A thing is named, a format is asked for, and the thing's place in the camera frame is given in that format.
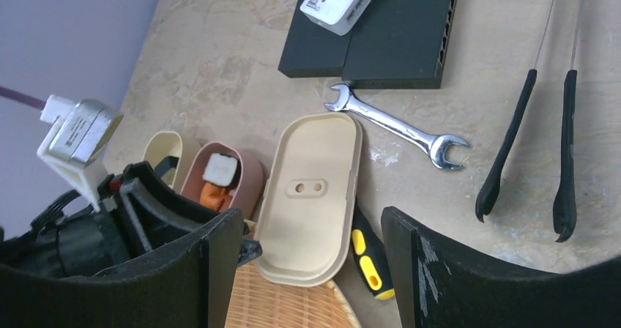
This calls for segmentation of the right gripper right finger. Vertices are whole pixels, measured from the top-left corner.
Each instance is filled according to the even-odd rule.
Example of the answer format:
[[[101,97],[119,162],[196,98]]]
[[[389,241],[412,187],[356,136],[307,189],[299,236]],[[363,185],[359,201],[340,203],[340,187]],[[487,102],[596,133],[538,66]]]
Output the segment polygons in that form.
[[[574,272],[512,264],[394,206],[381,216],[403,327],[618,327],[620,259]]]

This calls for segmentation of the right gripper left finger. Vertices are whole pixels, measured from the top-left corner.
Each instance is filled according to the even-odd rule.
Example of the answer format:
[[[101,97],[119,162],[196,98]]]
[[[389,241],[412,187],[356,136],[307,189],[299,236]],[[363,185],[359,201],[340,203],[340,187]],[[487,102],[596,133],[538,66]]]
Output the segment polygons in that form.
[[[245,223],[232,209],[93,277],[1,267],[3,327],[224,327]]]

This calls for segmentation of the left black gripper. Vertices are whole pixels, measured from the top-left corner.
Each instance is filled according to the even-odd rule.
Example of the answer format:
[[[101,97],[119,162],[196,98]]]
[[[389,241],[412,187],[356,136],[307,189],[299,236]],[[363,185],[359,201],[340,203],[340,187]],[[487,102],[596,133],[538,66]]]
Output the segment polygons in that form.
[[[261,254],[239,209],[216,212],[175,193],[148,163],[97,186],[104,268],[169,267],[182,258],[237,268]]]

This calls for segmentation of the pink lunch box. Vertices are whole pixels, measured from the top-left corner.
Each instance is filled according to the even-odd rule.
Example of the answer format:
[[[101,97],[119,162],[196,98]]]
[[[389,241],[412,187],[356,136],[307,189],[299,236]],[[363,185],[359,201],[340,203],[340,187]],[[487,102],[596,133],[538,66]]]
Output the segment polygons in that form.
[[[238,150],[218,141],[207,143],[195,156],[180,195],[196,203],[199,202],[204,185],[202,174],[213,153],[226,154],[237,158],[240,162],[241,176],[237,187],[231,191],[230,207],[240,209],[245,219],[251,219],[264,188],[265,177],[260,161],[246,150]]]

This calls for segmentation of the woven bamboo basket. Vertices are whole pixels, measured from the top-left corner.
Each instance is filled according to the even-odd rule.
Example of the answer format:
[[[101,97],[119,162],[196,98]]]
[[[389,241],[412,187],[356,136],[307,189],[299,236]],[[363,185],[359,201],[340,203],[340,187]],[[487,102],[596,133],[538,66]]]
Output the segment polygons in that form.
[[[360,327],[351,305],[329,280],[297,287],[266,280],[249,263],[237,269],[226,327]]]

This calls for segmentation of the beige lunch box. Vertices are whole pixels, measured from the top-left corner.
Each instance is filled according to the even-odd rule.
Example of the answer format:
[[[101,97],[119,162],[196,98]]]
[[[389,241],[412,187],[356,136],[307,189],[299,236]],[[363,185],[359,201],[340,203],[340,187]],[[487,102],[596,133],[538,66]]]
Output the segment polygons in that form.
[[[154,167],[169,155],[179,158],[174,178],[166,176],[162,179],[172,190],[180,193],[190,167],[201,144],[191,137],[175,131],[160,131],[154,134],[144,150],[143,160]]]

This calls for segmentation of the orange fried chicken piece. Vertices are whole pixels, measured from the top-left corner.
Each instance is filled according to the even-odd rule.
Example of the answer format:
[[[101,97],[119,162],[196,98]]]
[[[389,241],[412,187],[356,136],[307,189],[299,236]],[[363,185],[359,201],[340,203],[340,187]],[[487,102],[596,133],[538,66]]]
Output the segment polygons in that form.
[[[231,200],[232,196],[227,188],[205,182],[198,203],[213,211],[224,212],[229,208]]]

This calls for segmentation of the white black sushi piece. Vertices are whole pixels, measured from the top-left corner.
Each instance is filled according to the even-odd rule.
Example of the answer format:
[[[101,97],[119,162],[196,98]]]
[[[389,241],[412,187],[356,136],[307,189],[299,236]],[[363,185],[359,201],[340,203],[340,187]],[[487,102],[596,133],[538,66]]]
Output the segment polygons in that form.
[[[212,185],[234,189],[241,177],[241,162],[236,157],[212,153],[202,173],[202,179]]]

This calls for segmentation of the beige lunch box lid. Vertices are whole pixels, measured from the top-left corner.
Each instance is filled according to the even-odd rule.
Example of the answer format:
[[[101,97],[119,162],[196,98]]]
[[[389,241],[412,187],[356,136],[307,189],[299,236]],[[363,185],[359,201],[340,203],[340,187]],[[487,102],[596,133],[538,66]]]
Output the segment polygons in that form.
[[[254,264],[273,283],[314,287],[332,280],[350,242],[362,128],[344,113],[292,122],[282,133],[264,191]]]

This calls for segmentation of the black metal tongs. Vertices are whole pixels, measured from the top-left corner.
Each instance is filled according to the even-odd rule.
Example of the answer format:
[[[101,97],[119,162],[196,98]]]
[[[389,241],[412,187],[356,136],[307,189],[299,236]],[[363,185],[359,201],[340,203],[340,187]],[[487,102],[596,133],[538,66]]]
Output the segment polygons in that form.
[[[485,221],[486,216],[491,214],[499,197],[503,168],[518,135],[518,130],[526,113],[529,99],[532,96],[533,89],[535,88],[538,70],[541,68],[541,54],[543,46],[545,45],[546,36],[549,34],[555,1],[556,0],[551,0],[549,3],[549,10],[545,26],[540,36],[540,42],[535,60],[533,61],[531,69],[529,69],[527,73],[524,85],[513,112],[513,116],[505,133],[504,140],[499,148],[499,151],[497,152],[486,180],[477,194],[475,200],[475,217],[481,223]],[[566,242],[573,236],[577,223],[573,146],[576,87],[578,81],[576,55],[578,52],[583,5],[584,0],[579,0],[579,6],[576,14],[576,24],[573,31],[570,65],[563,84],[559,187],[552,207],[553,227],[554,232],[558,235],[558,243]]]

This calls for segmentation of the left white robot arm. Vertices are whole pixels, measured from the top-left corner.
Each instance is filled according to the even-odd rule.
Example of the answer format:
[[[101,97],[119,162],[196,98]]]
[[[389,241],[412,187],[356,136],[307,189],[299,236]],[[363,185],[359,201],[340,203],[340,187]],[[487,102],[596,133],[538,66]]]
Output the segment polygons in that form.
[[[1,264],[50,278],[143,277],[169,262],[156,250],[198,231],[219,212],[174,192],[149,163],[130,164],[97,187],[101,210],[67,216],[77,190],[59,196],[28,232],[1,241]]]

